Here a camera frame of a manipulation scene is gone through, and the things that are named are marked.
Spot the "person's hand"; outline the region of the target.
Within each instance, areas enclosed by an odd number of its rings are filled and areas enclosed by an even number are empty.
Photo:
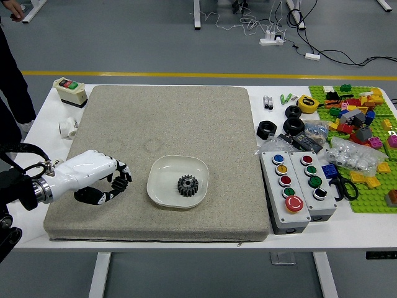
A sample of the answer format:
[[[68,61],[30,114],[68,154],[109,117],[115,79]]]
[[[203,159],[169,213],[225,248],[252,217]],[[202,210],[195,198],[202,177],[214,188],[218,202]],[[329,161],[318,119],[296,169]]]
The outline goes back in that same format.
[[[1,4],[11,12],[10,18],[14,22],[20,22],[24,19],[25,15],[21,5],[16,0],[1,0]]]

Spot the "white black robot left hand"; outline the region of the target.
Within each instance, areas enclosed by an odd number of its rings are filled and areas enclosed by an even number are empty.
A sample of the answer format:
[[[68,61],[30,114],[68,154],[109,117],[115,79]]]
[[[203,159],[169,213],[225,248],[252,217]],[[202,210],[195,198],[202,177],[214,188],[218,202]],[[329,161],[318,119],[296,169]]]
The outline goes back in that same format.
[[[106,178],[112,190],[102,192],[91,187],[98,180]],[[101,205],[126,190],[132,182],[129,167],[119,160],[95,150],[88,150],[56,166],[55,175],[44,175],[49,186],[44,203],[53,202],[68,192],[74,191],[74,198],[85,204]]]

